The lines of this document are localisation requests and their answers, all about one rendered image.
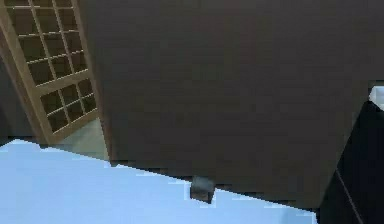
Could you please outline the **dark brown wardrobe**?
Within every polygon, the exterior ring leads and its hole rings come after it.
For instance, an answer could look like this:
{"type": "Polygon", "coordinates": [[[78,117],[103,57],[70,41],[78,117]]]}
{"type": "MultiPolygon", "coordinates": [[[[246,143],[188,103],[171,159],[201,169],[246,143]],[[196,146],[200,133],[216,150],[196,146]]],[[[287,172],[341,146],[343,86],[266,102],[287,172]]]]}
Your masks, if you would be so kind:
{"type": "Polygon", "coordinates": [[[384,0],[79,0],[110,160],[317,207],[369,89],[384,0]]]}

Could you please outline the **wooden lattice room door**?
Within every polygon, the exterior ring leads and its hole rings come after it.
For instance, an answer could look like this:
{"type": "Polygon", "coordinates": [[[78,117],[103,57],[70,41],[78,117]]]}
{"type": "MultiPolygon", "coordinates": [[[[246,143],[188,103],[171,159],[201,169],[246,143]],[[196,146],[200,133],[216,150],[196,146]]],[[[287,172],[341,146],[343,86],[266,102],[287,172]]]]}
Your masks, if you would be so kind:
{"type": "Polygon", "coordinates": [[[98,117],[79,0],[0,0],[0,56],[38,143],[98,117]]]}

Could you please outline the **black cabinet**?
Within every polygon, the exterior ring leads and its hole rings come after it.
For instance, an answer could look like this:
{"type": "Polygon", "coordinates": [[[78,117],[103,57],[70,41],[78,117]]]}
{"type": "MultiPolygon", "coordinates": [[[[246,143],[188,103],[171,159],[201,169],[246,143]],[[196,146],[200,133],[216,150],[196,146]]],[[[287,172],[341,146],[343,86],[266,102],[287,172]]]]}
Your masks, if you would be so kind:
{"type": "Polygon", "coordinates": [[[384,224],[384,111],[366,101],[316,211],[317,224],[384,224]]]}

